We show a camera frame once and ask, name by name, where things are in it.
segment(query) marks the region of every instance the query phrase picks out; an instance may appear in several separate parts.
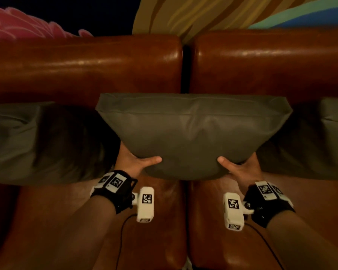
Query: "person's right arm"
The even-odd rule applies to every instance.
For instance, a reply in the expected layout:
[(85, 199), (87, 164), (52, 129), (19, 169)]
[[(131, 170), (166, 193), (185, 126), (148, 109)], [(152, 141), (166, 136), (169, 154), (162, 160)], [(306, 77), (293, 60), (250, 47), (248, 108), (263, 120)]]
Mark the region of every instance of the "person's right arm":
[[(230, 171), (230, 177), (238, 182), (244, 195), (250, 185), (264, 181), (255, 153), (240, 166), (224, 157), (219, 157), (218, 162)], [(338, 248), (294, 212), (275, 215), (267, 231), (288, 270), (338, 270)]]

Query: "wrist strap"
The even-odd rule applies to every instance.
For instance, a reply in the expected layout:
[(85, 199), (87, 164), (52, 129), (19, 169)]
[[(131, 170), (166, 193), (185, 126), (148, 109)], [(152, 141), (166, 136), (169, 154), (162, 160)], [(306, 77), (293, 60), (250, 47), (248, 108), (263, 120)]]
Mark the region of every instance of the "wrist strap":
[(118, 214), (127, 208), (132, 208), (132, 191), (137, 182), (137, 179), (131, 178), (125, 171), (114, 170), (101, 178), (92, 189), (90, 197), (100, 195), (107, 198), (113, 203)]
[(277, 186), (266, 181), (249, 186), (243, 201), (246, 208), (254, 210), (253, 222), (264, 228), (278, 213), (285, 210), (295, 212), (289, 198)]

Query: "sofa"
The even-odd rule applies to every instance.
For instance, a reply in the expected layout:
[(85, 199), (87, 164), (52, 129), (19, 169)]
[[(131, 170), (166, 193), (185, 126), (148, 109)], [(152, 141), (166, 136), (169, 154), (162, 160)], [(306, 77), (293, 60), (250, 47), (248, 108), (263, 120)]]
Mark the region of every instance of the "sofa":
[[(172, 35), (0, 42), (0, 103), (94, 108), (104, 92), (278, 95), (291, 104), (338, 97), (338, 29), (209, 32), (189, 49), (183, 52)], [(338, 181), (270, 173), (265, 178), (338, 246)], [(127, 222), (119, 269), (178, 270), (187, 256), (202, 269), (279, 269), (250, 227), (240, 233), (224, 227), (222, 197), (237, 190), (235, 182), (167, 181), (146, 174), (138, 180), (135, 190), (155, 189), (155, 217), (149, 224)], [(0, 184), (0, 269), (54, 233), (89, 199), (97, 181)], [(94, 269), (114, 269), (121, 225), (134, 212), (116, 216)], [(270, 243), (265, 230), (258, 230)]]

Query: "pillow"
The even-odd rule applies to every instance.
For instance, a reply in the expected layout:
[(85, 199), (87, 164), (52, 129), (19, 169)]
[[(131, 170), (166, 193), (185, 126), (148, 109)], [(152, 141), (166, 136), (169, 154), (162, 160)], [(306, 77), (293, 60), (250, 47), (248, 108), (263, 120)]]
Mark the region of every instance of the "pillow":
[(338, 180), (338, 98), (297, 104), (293, 114), (257, 151), (264, 171)]
[(0, 183), (44, 185), (101, 177), (120, 140), (93, 109), (0, 104)]
[(245, 161), (292, 112), (275, 96), (102, 94), (96, 110), (137, 157), (161, 156), (146, 168), (171, 180), (216, 179), (225, 156)]

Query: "black wire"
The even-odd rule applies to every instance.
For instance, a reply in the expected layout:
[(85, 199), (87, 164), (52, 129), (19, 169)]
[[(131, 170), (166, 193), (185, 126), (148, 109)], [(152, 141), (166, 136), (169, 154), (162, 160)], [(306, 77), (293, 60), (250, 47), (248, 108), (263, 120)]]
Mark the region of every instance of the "black wire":
[(123, 225), (121, 226), (121, 231), (120, 231), (120, 247), (119, 247), (118, 258), (116, 260), (115, 270), (118, 269), (118, 264), (119, 264), (120, 254), (121, 254), (121, 248), (122, 248), (122, 244), (123, 244), (123, 229), (124, 229), (124, 225), (125, 225), (125, 223), (126, 223), (127, 220), (129, 220), (131, 217), (136, 217), (136, 216), (138, 216), (138, 214), (131, 214), (128, 218), (125, 219), (125, 221), (123, 222)]
[(281, 268), (282, 270), (284, 270), (283, 265), (280, 263), (280, 261), (279, 261), (277, 255), (274, 253), (273, 249), (270, 247), (269, 243), (268, 243), (267, 240), (263, 237), (263, 235), (262, 235), (262, 234), (261, 234), (254, 226), (252, 226), (251, 224), (248, 224), (247, 222), (246, 222), (245, 224), (246, 224), (247, 226), (253, 228), (253, 229), (259, 234), (259, 236), (262, 237), (263, 241), (265, 242), (265, 244), (266, 244), (267, 247), (269, 248), (270, 252), (272, 252), (272, 254), (273, 254), (275, 260), (277, 261), (277, 263), (279, 264), (280, 268)]

